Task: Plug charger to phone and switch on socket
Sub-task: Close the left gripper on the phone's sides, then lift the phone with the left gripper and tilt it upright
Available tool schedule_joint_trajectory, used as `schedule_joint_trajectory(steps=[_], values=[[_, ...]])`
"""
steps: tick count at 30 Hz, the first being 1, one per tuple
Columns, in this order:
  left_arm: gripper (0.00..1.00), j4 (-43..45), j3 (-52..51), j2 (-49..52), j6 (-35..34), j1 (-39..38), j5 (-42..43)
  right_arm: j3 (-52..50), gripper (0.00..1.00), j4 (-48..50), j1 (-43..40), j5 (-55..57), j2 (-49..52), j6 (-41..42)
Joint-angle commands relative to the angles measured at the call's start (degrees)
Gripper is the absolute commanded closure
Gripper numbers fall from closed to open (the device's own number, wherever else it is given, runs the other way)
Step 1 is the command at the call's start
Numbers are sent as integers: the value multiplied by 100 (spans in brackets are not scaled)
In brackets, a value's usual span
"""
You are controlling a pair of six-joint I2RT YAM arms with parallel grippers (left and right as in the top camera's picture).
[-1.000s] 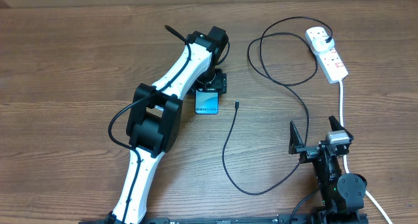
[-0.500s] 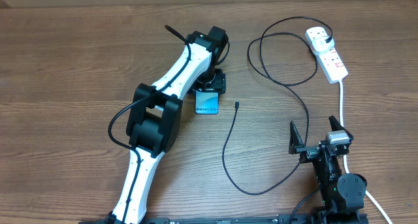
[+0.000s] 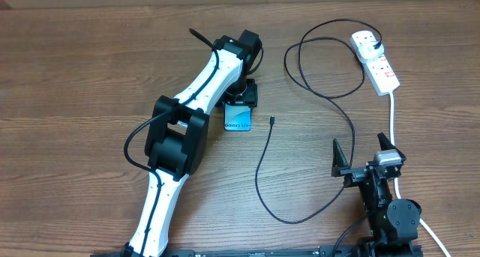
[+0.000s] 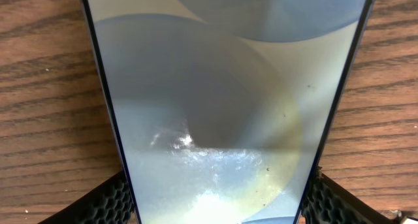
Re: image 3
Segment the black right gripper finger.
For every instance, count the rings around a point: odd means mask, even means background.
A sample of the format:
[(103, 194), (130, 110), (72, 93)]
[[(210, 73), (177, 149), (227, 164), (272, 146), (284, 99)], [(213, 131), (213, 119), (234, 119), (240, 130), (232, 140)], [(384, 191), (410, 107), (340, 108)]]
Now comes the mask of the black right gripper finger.
[(333, 160), (332, 160), (332, 167), (331, 167), (331, 176), (339, 177), (341, 176), (341, 172), (343, 170), (348, 169), (350, 165), (347, 162), (347, 159), (340, 147), (340, 144), (336, 139), (333, 139), (332, 149), (333, 149)]
[(402, 162), (407, 159), (406, 156), (391, 143), (391, 141), (386, 137), (384, 133), (378, 133), (377, 138), (379, 140), (379, 146), (382, 151), (395, 150), (399, 154)]

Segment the blue Galaxy smartphone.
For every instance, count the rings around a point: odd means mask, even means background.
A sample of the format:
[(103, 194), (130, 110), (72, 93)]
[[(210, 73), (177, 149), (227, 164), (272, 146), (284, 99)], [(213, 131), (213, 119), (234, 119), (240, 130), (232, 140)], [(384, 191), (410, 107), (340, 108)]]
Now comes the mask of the blue Galaxy smartphone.
[(249, 106), (224, 106), (224, 129), (226, 131), (250, 131), (251, 108)]

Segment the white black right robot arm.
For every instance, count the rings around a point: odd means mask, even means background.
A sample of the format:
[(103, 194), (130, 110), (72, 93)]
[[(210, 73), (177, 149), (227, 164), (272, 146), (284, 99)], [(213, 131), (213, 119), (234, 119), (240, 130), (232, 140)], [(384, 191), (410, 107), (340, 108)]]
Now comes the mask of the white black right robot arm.
[(346, 188), (358, 187), (364, 205), (370, 236), (359, 238), (355, 246), (333, 246), (333, 256), (408, 256), (423, 255), (418, 238), (422, 208), (412, 199), (394, 199), (389, 181), (401, 175), (406, 156), (384, 133), (377, 134), (380, 150), (363, 167), (351, 167), (337, 140), (333, 141), (331, 175), (342, 177)]

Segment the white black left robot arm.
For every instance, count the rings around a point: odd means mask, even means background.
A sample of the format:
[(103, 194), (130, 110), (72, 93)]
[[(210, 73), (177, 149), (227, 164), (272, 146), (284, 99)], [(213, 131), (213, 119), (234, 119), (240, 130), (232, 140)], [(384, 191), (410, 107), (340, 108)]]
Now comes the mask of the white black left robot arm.
[(250, 77), (263, 59), (260, 36), (245, 30), (211, 42), (198, 31), (191, 34), (211, 49), (207, 65), (185, 90), (173, 98), (161, 96), (149, 120), (125, 141), (126, 160), (148, 172), (148, 190), (139, 224), (120, 256), (162, 256), (167, 249), (170, 222), (186, 180), (200, 166), (212, 110), (224, 110), (224, 128), (251, 129), (257, 107), (257, 84)]

